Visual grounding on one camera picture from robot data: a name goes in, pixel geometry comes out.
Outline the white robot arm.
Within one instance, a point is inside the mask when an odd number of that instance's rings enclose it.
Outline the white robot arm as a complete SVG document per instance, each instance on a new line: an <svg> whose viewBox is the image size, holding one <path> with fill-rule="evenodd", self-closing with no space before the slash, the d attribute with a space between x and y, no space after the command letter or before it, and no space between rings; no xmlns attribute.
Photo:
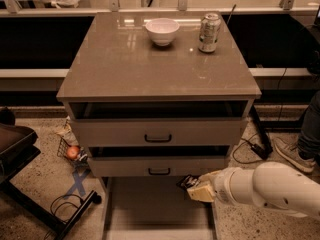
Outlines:
<svg viewBox="0 0 320 240"><path fill-rule="evenodd" d="M320 185L278 162L255 169L228 167L192 179L192 200L227 205L251 205L293 217L320 219Z"/></svg>

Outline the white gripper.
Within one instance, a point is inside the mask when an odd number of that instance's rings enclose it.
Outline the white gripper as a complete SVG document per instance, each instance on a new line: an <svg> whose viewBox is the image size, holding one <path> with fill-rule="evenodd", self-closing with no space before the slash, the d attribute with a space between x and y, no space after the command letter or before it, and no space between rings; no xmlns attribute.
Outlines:
<svg viewBox="0 0 320 240"><path fill-rule="evenodd" d="M240 167L228 167L199 176L200 183L187 189L190 198L195 201L212 203L216 197L224 204L235 205L236 200L231 191L232 177L241 171Z"/></svg>

